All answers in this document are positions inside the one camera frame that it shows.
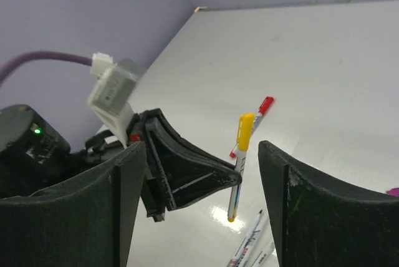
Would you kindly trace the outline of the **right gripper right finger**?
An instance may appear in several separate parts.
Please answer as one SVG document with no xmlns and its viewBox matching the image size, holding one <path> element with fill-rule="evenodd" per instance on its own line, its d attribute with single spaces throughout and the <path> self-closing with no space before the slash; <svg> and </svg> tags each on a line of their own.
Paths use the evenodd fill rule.
<svg viewBox="0 0 399 267">
<path fill-rule="evenodd" d="M 397 266 L 398 198 L 339 180 L 258 145 L 259 171 L 281 266 Z"/>
</svg>

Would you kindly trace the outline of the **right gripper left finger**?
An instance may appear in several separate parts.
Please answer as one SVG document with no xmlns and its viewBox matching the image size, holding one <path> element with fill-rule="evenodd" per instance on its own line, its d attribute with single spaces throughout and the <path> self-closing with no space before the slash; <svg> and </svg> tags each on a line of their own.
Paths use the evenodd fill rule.
<svg viewBox="0 0 399 267">
<path fill-rule="evenodd" d="M 126 266 L 146 149 L 110 160 L 28 197 L 1 200 L 2 266 Z"/>
</svg>

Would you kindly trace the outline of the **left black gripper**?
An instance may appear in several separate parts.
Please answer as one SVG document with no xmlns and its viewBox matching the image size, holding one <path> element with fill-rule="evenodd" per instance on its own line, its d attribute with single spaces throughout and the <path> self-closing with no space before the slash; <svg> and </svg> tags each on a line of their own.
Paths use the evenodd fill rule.
<svg viewBox="0 0 399 267">
<path fill-rule="evenodd" d="M 146 145 L 141 199 L 154 222 L 165 220 L 165 207 L 186 208 L 242 182 L 234 165 L 180 136 L 160 109 L 134 114 L 122 133 L 127 135 L 126 147 Z M 100 165 L 124 149 L 111 130 L 102 130 L 85 143 L 84 167 Z"/>
</svg>

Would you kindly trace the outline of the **purple pen cap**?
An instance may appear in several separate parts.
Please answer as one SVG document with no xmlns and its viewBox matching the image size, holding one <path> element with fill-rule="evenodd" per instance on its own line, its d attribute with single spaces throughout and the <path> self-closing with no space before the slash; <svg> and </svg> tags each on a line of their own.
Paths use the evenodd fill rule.
<svg viewBox="0 0 399 267">
<path fill-rule="evenodd" d="M 399 188 L 396 187 L 396 188 L 389 189 L 386 191 L 386 194 L 394 196 L 394 197 L 398 197 L 399 196 Z"/>
</svg>

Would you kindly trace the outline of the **yellow pen cap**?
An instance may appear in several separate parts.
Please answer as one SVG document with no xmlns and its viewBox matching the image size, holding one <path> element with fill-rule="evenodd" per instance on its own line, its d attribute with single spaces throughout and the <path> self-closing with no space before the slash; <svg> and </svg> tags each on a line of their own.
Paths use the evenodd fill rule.
<svg viewBox="0 0 399 267">
<path fill-rule="evenodd" d="M 240 151 L 246 151 L 249 147 L 254 119 L 255 114 L 253 112 L 242 114 L 239 118 L 236 143 Z"/>
</svg>

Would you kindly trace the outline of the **red white pen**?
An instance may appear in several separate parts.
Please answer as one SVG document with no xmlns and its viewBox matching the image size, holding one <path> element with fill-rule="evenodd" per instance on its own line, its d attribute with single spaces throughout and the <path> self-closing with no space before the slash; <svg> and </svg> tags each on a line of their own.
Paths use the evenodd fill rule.
<svg viewBox="0 0 399 267">
<path fill-rule="evenodd" d="M 257 112 L 257 114 L 255 115 L 255 118 L 254 118 L 254 122 L 253 122 L 252 133 L 254 133 L 256 131 L 256 129 L 259 127 L 259 124 L 263 120 L 264 116 L 265 116 L 265 114 L 262 116 L 261 114 L 258 114 L 258 112 Z M 231 150 L 229 156 L 231 158 L 236 158 L 237 152 L 238 152 L 238 143 Z"/>
</svg>

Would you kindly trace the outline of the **red pen cap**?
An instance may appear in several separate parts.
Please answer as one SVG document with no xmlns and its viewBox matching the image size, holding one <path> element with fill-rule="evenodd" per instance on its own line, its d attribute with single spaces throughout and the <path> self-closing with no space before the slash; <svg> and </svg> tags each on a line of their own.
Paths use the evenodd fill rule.
<svg viewBox="0 0 399 267">
<path fill-rule="evenodd" d="M 269 110 L 270 106 L 274 102 L 274 97 L 267 96 L 262 104 L 258 108 L 258 114 L 261 114 L 262 116 Z"/>
</svg>

